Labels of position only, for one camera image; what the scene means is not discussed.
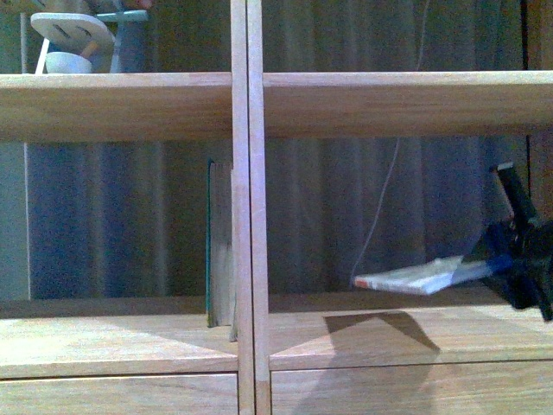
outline drawer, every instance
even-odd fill
[[[237,415],[237,376],[139,376],[0,382],[0,414]]]
[[[273,415],[551,414],[553,362],[273,372]]]

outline black object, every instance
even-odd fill
[[[553,221],[540,220],[512,163],[493,169],[512,209],[512,220],[491,225],[486,241],[494,255],[509,254],[513,267],[503,274],[503,294],[518,310],[538,306],[553,320]]]

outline cable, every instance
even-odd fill
[[[423,25],[421,27],[421,41],[419,42],[419,48],[418,48],[418,59],[416,61],[416,72],[419,72],[421,69],[421,65],[423,64],[423,56],[424,56],[424,40],[426,38],[426,22],[428,20],[429,15],[429,6],[430,6],[431,0],[426,0],[426,4],[424,5],[424,12],[423,12]],[[357,257],[357,260],[355,261],[355,264],[353,264],[352,272],[349,276],[349,285],[350,289],[353,288],[353,279],[355,277],[355,272],[357,271],[357,267],[359,266],[359,263],[365,256],[366,249],[368,248],[369,244],[372,240],[372,235],[374,234],[374,230],[377,227],[378,219],[380,219],[380,211],[382,210],[382,205],[384,203],[384,198],[386,195],[386,189],[388,189],[388,184],[390,184],[391,175],[394,171],[394,167],[396,166],[396,160],[397,155],[399,154],[399,147],[401,143],[401,138],[396,138],[396,145],[394,148],[394,155],[390,162],[390,167],[388,168],[388,173],[386,174],[386,178],[384,181],[384,184],[382,185],[382,190],[380,191],[380,197],[378,198],[378,205],[377,205],[377,211],[374,214],[374,219],[372,220],[371,230],[369,231],[369,234],[366,237],[365,244],[363,245],[363,249],[361,249],[361,252],[359,253],[359,256]]]
[[[21,32],[21,73],[29,73],[29,20],[26,13],[19,15]]]

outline shelving unit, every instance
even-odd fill
[[[238,343],[201,297],[3,302],[0,413],[254,413],[245,3],[230,6],[231,72],[0,75],[0,140],[232,140]]]
[[[264,146],[532,134],[553,126],[553,71],[264,73],[261,6],[248,11],[257,413],[546,413],[550,327],[483,285],[270,297]]]
[[[0,140],[231,139],[238,344],[199,297],[2,303],[0,414],[547,412],[550,327],[486,287],[270,297],[264,146],[541,131],[553,71],[264,73],[261,2],[231,9],[230,73],[0,75]]]

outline wooden shelf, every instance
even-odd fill
[[[231,137],[230,73],[0,75],[0,141]]]
[[[265,73],[267,137],[527,133],[553,125],[553,71]]]
[[[0,414],[238,415],[235,373],[0,382]]]
[[[236,372],[229,328],[203,298],[0,304],[0,379]]]
[[[270,314],[270,369],[553,359],[553,333],[538,310],[516,311],[483,287],[411,297],[396,308],[406,297],[273,298],[273,311],[292,303],[303,311]]]
[[[553,405],[553,361],[298,370],[271,379],[280,415],[518,415]]]

